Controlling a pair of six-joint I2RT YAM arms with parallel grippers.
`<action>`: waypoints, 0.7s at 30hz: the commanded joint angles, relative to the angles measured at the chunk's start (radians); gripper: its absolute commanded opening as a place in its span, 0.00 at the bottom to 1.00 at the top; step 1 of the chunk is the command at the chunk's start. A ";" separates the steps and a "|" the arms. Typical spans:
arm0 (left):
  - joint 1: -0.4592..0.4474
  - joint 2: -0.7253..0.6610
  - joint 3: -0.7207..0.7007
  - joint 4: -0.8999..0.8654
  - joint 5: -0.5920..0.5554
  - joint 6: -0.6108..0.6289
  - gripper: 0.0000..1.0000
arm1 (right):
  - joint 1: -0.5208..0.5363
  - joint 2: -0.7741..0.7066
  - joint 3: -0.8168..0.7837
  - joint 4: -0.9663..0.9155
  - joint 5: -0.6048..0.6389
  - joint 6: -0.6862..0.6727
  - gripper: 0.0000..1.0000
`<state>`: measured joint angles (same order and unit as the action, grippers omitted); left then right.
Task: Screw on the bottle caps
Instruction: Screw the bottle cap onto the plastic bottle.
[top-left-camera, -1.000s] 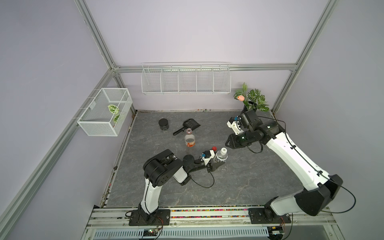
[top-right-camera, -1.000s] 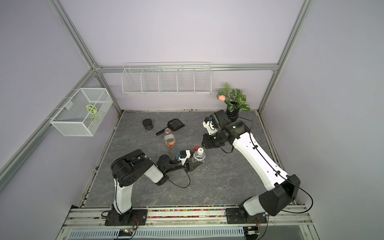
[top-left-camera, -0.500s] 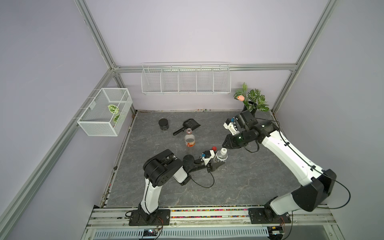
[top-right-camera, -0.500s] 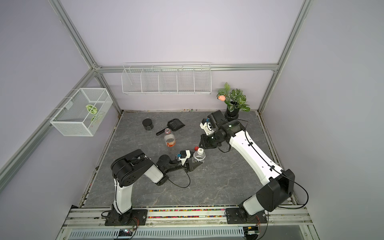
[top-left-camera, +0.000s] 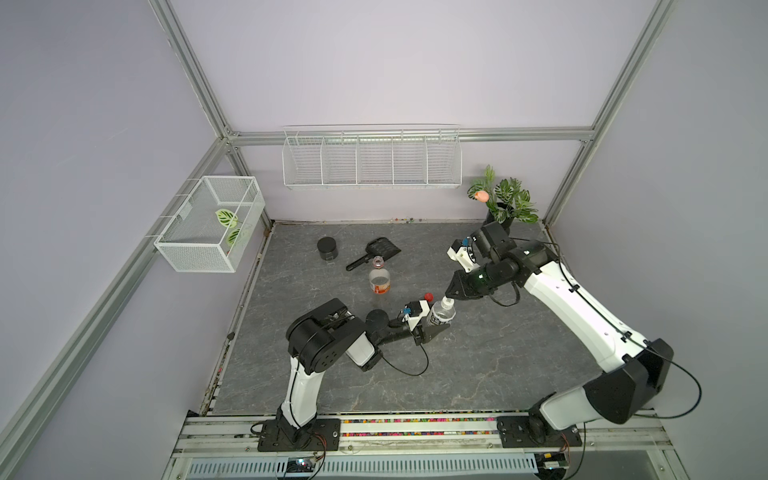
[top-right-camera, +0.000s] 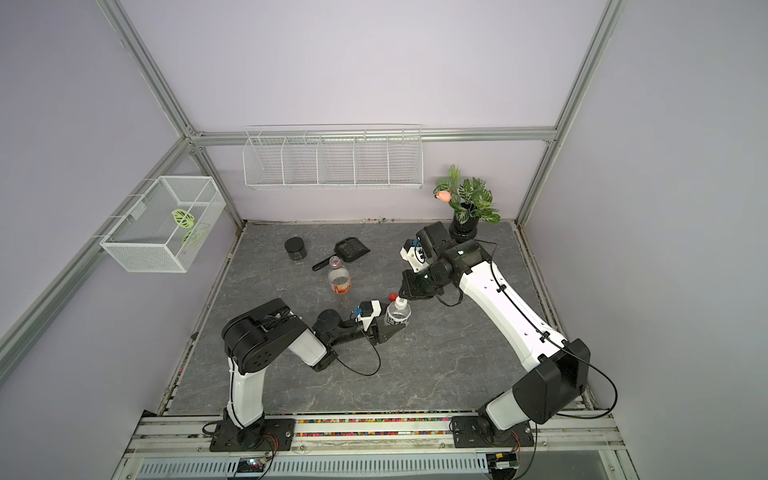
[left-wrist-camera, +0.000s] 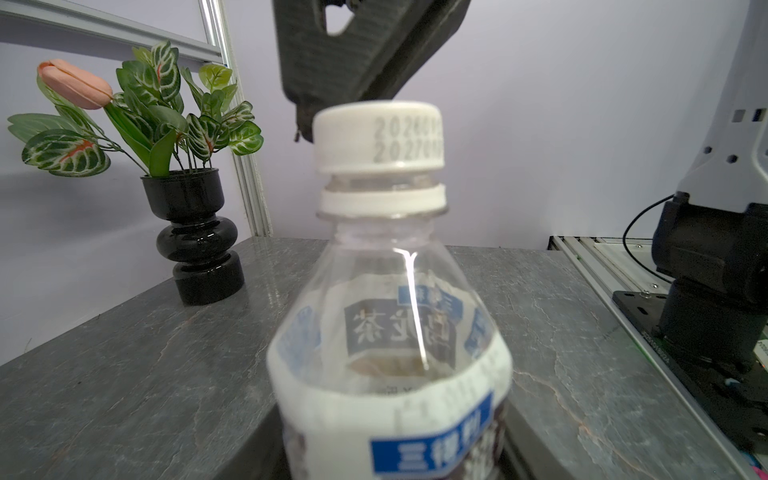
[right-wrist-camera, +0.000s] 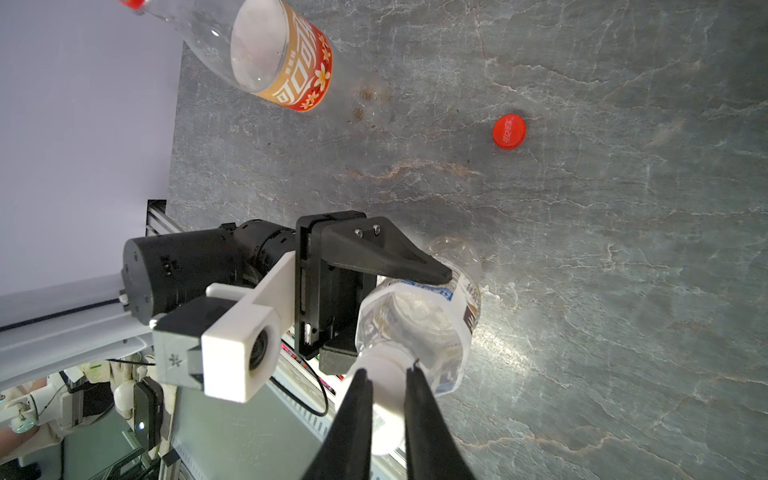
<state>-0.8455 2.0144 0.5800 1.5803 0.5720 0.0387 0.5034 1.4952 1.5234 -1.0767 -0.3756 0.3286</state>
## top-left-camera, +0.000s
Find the clear bottle white label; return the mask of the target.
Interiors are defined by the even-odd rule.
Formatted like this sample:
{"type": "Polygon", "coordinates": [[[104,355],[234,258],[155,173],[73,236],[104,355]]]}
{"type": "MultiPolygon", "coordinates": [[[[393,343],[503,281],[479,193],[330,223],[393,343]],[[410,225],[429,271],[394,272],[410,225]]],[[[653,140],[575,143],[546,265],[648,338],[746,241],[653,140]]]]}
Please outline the clear bottle white label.
{"type": "Polygon", "coordinates": [[[431,325],[434,325],[434,326],[446,326],[456,316],[455,300],[453,299],[454,300],[454,305],[451,308],[445,308],[441,304],[441,300],[439,302],[435,302],[434,305],[432,306],[432,309],[431,309],[430,314],[428,316],[428,322],[431,325]]]}

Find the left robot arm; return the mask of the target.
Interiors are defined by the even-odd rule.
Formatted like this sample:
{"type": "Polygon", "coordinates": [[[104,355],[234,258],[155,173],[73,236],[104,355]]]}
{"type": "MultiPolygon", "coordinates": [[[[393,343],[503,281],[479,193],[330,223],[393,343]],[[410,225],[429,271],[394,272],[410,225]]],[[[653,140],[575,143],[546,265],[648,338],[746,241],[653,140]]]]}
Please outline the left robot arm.
{"type": "Polygon", "coordinates": [[[454,318],[448,298],[434,304],[425,299],[409,302],[394,317],[374,309],[365,318],[333,298],[302,315],[286,332],[291,372],[277,412],[280,429],[290,436],[310,429],[324,373],[343,355],[368,371],[384,359],[383,345],[412,339],[422,347],[449,328],[454,318]]]}

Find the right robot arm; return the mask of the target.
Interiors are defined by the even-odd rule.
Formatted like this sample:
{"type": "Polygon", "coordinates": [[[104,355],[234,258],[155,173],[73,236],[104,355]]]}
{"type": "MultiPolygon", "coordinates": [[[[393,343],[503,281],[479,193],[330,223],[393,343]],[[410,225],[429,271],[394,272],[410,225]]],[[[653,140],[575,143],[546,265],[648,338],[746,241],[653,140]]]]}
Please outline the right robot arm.
{"type": "Polygon", "coordinates": [[[587,348],[602,373],[568,391],[554,393],[528,412],[528,430],[539,439],[576,424],[606,420],[623,424],[663,388],[674,355],[663,340],[650,341],[620,321],[583,288],[552,245],[514,240],[496,222],[449,247],[460,266],[447,297],[491,297],[510,284],[548,307],[587,348]]]}

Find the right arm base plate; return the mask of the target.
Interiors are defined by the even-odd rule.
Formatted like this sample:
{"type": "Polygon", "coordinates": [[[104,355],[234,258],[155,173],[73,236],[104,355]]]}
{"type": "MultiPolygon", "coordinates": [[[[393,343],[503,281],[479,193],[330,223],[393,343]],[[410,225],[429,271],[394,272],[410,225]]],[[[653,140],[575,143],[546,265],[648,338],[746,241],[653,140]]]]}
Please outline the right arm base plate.
{"type": "Polygon", "coordinates": [[[554,430],[534,416],[499,416],[496,427],[503,448],[550,448],[564,450],[581,447],[583,438],[575,426],[554,430]]]}

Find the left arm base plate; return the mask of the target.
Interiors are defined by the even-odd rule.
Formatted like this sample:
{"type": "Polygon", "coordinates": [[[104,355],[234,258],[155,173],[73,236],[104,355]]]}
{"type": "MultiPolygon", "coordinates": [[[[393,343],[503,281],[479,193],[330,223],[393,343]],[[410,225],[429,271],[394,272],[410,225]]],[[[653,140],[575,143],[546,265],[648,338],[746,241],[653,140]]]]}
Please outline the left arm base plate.
{"type": "Polygon", "coordinates": [[[341,420],[319,418],[294,428],[283,418],[264,422],[259,434],[259,452],[337,451],[341,440],[341,420]]]}

